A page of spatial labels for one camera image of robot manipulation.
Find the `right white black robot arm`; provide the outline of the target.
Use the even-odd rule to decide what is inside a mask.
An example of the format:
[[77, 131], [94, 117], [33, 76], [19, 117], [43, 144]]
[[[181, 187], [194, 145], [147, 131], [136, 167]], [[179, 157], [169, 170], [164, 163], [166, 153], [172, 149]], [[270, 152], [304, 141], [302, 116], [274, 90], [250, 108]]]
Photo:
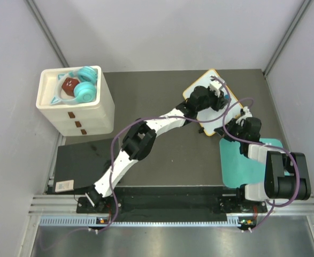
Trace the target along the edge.
[[245, 158], [265, 165], [262, 182], [240, 186], [244, 193], [235, 198], [235, 205], [242, 212], [249, 211], [255, 201], [287, 199], [293, 202], [307, 200], [311, 195], [306, 156], [261, 142], [261, 127], [259, 118], [240, 117], [215, 129], [223, 139], [239, 142], [239, 153]]

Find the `yellow framed whiteboard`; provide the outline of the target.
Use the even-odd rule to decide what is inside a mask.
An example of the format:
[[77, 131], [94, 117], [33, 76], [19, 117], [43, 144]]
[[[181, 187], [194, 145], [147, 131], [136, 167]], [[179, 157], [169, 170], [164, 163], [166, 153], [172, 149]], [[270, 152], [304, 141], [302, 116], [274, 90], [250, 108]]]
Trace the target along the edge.
[[[196, 86], [204, 86], [207, 88], [211, 84], [211, 77], [217, 77], [223, 80], [219, 73], [215, 69], [209, 69], [207, 70], [202, 76], [200, 76], [195, 82], [193, 82], [188, 88], [186, 88], [182, 95], [183, 98], [186, 100], [190, 97], [190, 94], [194, 91]], [[241, 103], [236, 104], [226, 115], [225, 117], [225, 124], [230, 122], [231, 119], [236, 118], [238, 119], [240, 115], [240, 110], [243, 109], [243, 105]], [[224, 107], [222, 110], [214, 111], [211, 108], [205, 109], [203, 111], [200, 111], [197, 114], [197, 120], [204, 121], [204, 120], [213, 120], [215, 118], [218, 118], [220, 115], [224, 113], [226, 110], [226, 107]], [[220, 128], [223, 125], [223, 117], [220, 119], [215, 120], [214, 122], [210, 123], [200, 123], [200, 125], [204, 128], [204, 133], [207, 136], [212, 136], [215, 134], [215, 129]]]

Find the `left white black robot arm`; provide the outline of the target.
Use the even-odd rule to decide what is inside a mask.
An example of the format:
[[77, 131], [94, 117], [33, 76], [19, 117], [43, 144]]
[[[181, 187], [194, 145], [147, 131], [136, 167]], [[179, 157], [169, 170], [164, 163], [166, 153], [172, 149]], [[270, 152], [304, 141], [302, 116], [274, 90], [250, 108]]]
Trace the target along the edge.
[[110, 166], [103, 176], [86, 192], [88, 206], [95, 212], [102, 212], [107, 205], [106, 197], [113, 195], [113, 189], [123, 175], [138, 161], [146, 158], [158, 136], [190, 122], [199, 122], [200, 111], [211, 109], [221, 111], [231, 100], [226, 86], [215, 89], [212, 86], [196, 86], [190, 97], [170, 112], [159, 117], [140, 118], [122, 130], [126, 132], [117, 156], [113, 147], [119, 135], [111, 144]]

